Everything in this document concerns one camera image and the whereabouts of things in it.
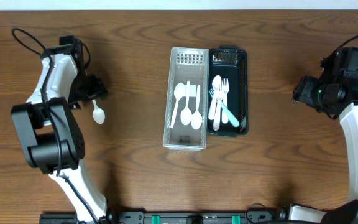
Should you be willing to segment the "white utensil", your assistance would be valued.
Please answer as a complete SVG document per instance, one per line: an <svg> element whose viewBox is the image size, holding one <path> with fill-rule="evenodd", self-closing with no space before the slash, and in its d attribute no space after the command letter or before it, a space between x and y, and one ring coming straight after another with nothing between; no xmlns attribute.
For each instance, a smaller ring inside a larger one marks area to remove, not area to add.
<svg viewBox="0 0 358 224"><path fill-rule="evenodd" d="M103 124L106 119L104 110L98 106L95 99L92 100L92 103L94 105L94 110L93 110L94 121L98 124Z"/></svg>

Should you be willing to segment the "white spoon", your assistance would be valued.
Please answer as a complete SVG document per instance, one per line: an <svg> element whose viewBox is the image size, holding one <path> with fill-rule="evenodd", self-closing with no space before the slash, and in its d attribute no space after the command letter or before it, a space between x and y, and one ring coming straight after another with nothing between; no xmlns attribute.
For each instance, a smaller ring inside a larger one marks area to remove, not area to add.
<svg viewBox="0 0 358 224"><path fill-rule="evenodd" d="M178 103L179 100L184 96L185 94L185 85L183 83L178 83L173 91L173 95L175 97L175 106L173 109L172 119L170 123L170 127L173 128L175 125L175 120L177 117L177 109L178 109Z"/></svg>
<svg viewBox="0 0 358 224"><path fill-rule="evenodd" d="M181 111L180 119L183 125L187 126L191 122L191 110L189 108L189 98L190 98L190 81L186 83L186 100L185 100L185 107Z"/></svg>
<svg viewBox="0 0 358 224"><path fill-rule="evenodd" d="M221 82L222 82L222 78L219 75L216 75L212 80L212 87L209 90L209 93L212 94L212 100L211 100L211 104L210 104L209 112L208 112L209 120L214 119L214 114L216 111L216 103L217 103L217 98L216 98L216 95L214 94L214 92L219 91L219 89L221 87Z"/></svg>

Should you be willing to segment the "pale green plastic fork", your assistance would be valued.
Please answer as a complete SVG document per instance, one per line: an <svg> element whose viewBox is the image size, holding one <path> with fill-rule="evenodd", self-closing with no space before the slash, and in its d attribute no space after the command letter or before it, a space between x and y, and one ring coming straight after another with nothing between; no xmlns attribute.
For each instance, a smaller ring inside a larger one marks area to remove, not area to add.
<svg viewBox="0 0 358 224"><path fill-rule="evenodd" d="M209 89L209 94L213 98L214 90L212 88ZM216 100L216 102L217 102L216 103L216 109L217 109L218 108L218 100ZM222 102L222 100L219 102L220 102L220 109L221 109L221 111L223 111L226 114L228 122L230 122L232 124L232 126L234 126L235 128L239 127L240 123L239 123L238 119L231 113L231 111L227 108L227 106L225 106L225 104ZM213 129L215 131L217 131L220 128L220 122L219 122L219 124L217 124L217 122L215 122L217 120L216 119L217 117L218 117L217 115L214 115L214 119L213 119Z"/></svg>

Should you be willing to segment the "white plastic fork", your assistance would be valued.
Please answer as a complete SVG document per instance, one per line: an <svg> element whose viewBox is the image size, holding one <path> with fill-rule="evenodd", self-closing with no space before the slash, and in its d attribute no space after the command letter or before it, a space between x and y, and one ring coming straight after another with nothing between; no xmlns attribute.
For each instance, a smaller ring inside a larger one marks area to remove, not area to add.
<svg viewBox="0 0 358 224"><path fill-rule="evenodd" d="M223 103L225 106L227 106L227 94L229 92L229 80L227 78L223 79ZM226 112L223 110L222 112L222 123L227 124L228 123L228 117Z"/></svg>

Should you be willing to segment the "pink plastic fork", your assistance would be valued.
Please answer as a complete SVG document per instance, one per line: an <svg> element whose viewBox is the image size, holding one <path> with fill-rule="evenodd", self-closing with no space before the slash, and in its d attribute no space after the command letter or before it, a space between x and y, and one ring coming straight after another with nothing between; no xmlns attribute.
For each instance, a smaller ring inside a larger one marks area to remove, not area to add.
<svg viewBox="0 0 358 224"><path fill-rule="evenodd" d="M214 115L214 121L213 121L213 130L217 131L220 127L221 122L221 102L223 99L223 84L220 84L219 90L215 91L216 94L216 111Z"/></svg>

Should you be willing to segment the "white spoon hidden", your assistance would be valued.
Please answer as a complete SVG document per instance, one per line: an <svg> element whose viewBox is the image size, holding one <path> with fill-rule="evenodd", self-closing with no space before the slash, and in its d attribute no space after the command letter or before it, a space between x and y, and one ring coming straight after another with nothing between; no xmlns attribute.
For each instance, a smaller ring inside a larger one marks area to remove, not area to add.
<svg viewBox="0 0 358 224"><path fill-rule="evenodd" d="M202 115L200 113L201 85L197 85L196 89L196 111L191 117L191 127L197 130L201 127Z"/></svg>

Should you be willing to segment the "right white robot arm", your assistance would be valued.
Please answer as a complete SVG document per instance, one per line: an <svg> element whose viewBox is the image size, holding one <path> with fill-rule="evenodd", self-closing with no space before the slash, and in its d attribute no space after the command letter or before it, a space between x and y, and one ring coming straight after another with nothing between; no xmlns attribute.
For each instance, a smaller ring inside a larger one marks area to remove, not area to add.
<svg viewBox="0 0 358 224"><path fill-rule="evenodd" d="M349 197L346 204L328 212L292 205L281 222L358 223L358 80L329 82L305 76L293 90L293 100L339 119L347 147Z"/></svg>

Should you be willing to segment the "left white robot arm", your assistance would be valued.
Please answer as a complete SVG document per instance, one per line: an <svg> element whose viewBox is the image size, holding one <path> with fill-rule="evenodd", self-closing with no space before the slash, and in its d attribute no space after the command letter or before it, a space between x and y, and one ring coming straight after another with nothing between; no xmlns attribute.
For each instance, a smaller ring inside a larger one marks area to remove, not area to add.
<svg viewBox="0 0 358 224"><path fill-rule="evenodd" d="M77 87L87 76L72 54L43 55L41 62L33 94L11 110L24 157L62 188L75 208L76 223L105 222L107 200L85 167L85 140L72 113L79 101L97 96Z"/></svg>

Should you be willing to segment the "black plastic basket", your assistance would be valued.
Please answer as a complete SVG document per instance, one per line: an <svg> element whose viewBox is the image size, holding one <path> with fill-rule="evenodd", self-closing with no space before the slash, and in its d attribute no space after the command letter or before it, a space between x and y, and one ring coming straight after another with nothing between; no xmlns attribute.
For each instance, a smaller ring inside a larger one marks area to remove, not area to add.
<svg viewBox="0 0 358 224"><path fill-rule="evenodd" d="M248 122L248 80L247 80L247 53L235 47L220 47L211 49L209 56L209 85L212 87L213 78L219 75L229 80L229 92L227 94L227 108L238 119L239 127L234 127L230 122L222 123L220 128L213 130L213 120L208 119L208 131L219 136L245 135L249 131ZM208 106L210 107L212 97L209 95Z"/></svg>

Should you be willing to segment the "clear plastic basket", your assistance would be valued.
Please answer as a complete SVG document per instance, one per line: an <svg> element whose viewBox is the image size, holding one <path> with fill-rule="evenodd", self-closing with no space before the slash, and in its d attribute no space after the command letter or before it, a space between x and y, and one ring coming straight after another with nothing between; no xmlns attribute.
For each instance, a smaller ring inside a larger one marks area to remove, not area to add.
<svg viewBox="0 0 358 224"><path fill-rule="evenodd" d="M208 49L185 47L174 47L171 49L163 134L164 147L171 150L187 151L201 151L206 148L208 75ZM200 113L202 115L202 123L201 127L197 130L191 127L191 122L185 126L180 119L181 111L185 107L187 81L190 81L189 108L192 115L196 111L197 85L201 85ZM179 100L175 125L171 128L170 123L175 106L173 91L178 83L185 85L185 94Z"/></svg>

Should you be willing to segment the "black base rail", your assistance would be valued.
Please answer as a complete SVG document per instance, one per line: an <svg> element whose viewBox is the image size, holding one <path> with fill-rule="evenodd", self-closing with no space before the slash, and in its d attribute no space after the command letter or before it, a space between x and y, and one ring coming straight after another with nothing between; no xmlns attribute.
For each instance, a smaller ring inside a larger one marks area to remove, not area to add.
<svg viewBox="0 0 358 224"><path fill-rule="evenodd" d="M271 222L275 220L289 220L291 208L283 207L277 210L251 207L244 212L213 212L213 213L157 213L144 211L117 212L108 210L100 223L123 224L245 224Z"/></svg>

